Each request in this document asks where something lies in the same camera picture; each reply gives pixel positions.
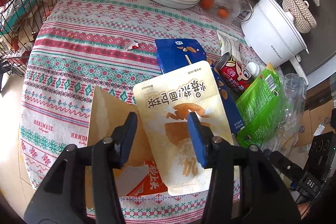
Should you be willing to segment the brown paper bag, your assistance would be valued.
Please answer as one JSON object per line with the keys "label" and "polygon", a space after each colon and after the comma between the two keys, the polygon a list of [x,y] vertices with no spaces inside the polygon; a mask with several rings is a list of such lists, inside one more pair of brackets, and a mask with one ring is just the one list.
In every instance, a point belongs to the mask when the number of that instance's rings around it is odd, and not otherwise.
{"label": "brown paper bag", "polygon": [[[137,113],[137,107],[96,86],[93,93],[88,145],[94,145],[104,137],[112,135],[116,127],[124,124],[130,112]],[[161,203],[163,195],[167,192],[140,118],[129,159],[121,169],[114,169],[113,175],[121,201],[141,205],[151,198],[157,198],[157,203]]]}

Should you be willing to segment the red milk drink can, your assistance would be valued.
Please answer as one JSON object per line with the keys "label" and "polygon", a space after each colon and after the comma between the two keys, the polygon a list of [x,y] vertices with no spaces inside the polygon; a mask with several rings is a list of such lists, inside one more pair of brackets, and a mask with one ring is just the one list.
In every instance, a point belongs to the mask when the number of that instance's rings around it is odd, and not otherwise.
{"label": "red milk drink can", "polygon": [[229,52],[219,59],[216,69],[225,84],[238,94],[244,93],[254,81],[250,71]]}

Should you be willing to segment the cream bread snack bag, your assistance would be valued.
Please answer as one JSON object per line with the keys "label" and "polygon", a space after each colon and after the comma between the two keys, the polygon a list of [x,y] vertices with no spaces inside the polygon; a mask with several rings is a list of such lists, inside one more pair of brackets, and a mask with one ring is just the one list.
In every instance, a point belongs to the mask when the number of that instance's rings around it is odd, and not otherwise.
{"label": "cream bread snack bag", "polygon": [[161,179],[171,196],[209,189],[211,170],[198,162],[187,128],[195,113],[203,126],[232,139],[213,70],[205,60],[138,83],[133,88],[143,129]]}

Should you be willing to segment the blue almond carton box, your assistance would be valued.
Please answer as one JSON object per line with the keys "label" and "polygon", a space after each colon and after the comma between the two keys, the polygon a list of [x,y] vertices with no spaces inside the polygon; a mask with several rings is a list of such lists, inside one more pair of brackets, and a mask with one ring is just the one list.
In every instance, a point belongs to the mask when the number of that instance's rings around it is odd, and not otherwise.
{"label": "blue almond carton box", "polygon": [[245,126],[228,87],[197,40],[156,39],[155,45],[157,47],[157,63],[163,73],[174,71],[198,61],[207,61],[213,71],[222,98],[231,133],[236,134]]}

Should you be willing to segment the cardboard box lower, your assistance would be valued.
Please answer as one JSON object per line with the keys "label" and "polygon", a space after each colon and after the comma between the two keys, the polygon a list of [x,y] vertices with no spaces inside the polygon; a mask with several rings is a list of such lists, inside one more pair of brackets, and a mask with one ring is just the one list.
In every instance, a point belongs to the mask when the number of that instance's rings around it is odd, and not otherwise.
{"label": "cardboard box lower", "polygon": [[329,100],[325,104],[303,113],[301,127],[298,132],[298,141],[295,147],[310,144],[315,135],[325,134],[335,129],[331,126],[331,112],[334,109],[334,101]]}

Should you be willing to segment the clear plastic bottle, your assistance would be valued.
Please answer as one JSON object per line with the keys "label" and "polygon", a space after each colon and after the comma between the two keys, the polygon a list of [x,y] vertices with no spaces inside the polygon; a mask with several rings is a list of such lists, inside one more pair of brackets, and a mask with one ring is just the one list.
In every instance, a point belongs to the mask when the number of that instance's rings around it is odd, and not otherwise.
{"label": "clear plastic bottle", "polygon": [[266,157],[279,151],[288,157],[298,141],[306,98],[306,81],[295,73],[282,79],[280,99],[274,112],[275,121],[261,145]]}

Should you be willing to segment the small white bottle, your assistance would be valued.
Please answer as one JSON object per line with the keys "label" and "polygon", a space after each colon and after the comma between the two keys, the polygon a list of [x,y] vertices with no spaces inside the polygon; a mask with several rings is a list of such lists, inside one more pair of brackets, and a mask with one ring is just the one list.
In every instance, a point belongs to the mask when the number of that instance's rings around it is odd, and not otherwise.
{"label": "small white bottle", "polygon": [[251,73],[251,75],[256,79],[265,69],[264,65],[258,65],[254,62],[250,62],[247,64],[246,68]]}

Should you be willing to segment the white printed sachet wrapper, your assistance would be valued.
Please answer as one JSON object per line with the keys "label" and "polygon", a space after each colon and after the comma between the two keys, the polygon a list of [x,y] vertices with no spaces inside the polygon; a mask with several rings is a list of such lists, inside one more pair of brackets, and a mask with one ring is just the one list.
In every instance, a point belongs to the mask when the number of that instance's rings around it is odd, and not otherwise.
{"label": "white printed sachet wrapper", "polygon": [[238,40],[220,30],[217,30],[217,36],[221,55],[223,56],[225,53],[230,53],[237,61],[241,62],[242,60],[239,51],[240,43]]}

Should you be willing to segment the white electric cooking pot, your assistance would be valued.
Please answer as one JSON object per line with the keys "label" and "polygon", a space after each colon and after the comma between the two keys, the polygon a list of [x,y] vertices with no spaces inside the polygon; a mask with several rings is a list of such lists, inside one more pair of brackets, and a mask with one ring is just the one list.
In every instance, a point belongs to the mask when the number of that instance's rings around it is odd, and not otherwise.
{"label": "white electric cooking pot", "polygon": [[294,16],[275,0],[260,0],[241,23],[244,40],[265,64],[274,68],[289,61],[299,77],[309,83],[296,56],[307,46],[294,26]]}

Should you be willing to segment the small red white wrapper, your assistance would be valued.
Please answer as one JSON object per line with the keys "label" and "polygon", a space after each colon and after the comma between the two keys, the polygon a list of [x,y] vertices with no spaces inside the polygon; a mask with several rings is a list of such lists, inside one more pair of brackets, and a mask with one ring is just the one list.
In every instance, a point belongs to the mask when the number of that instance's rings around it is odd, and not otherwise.
{"label": "small red white wrapper", "polygon": [[124,50],[131,51],[139,48],[139,43],[136,41],[127,42],[124,46]]}

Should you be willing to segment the patterned tablecloth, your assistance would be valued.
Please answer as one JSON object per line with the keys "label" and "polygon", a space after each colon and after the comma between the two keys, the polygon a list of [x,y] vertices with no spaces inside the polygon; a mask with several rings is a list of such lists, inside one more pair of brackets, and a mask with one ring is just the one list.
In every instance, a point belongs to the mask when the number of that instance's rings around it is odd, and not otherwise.
{"label": "patterned tablecloth", "polygon": [[[198,7],[175,10],[150,0],[59,0],[35,41],[22,93],[22,152],[33,188],[37,191],[67,145],[90,146],[96,86],[133,104],[134,85],[161,73],[155,39],[197,39],[216,60],[217,30],[238,40],[245,62],[259,60],[237,24],[222,25]],[[124,50],[130,41],[139,48]]]}

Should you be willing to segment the small orange in jar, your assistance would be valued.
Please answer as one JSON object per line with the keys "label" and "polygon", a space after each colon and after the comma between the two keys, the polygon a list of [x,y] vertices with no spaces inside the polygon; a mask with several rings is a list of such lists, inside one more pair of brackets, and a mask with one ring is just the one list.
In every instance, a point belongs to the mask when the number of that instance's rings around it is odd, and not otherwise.
{"label": "small orange in jar", "polygon": [[201,8],[203,8],[205,10],[209,10],[209,9],[213,8],[214,1],[215,0],[200,0],[199,4],[200,4]]}
{"label": "small orange in jar", "polygon": [[230,16],[230,13],[226,9],[220,8],[218,9],[218,16],[221,19],[227,19]]}

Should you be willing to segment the glass jar with lid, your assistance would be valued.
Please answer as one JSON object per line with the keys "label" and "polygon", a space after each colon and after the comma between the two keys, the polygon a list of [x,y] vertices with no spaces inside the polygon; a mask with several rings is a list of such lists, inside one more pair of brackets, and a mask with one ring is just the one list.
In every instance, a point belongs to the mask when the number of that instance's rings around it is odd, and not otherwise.
{"label": "glass jar with lid", "polygon": [[[218,16],[220,8],[224,8],[230,13],[227,19],[221,19]],[[231,23],[234,20],[241,23],[247,22],[253,15],[253,7],[247,0],[215,0],[213,8],[205,11],[218,18],[223,24]]]}

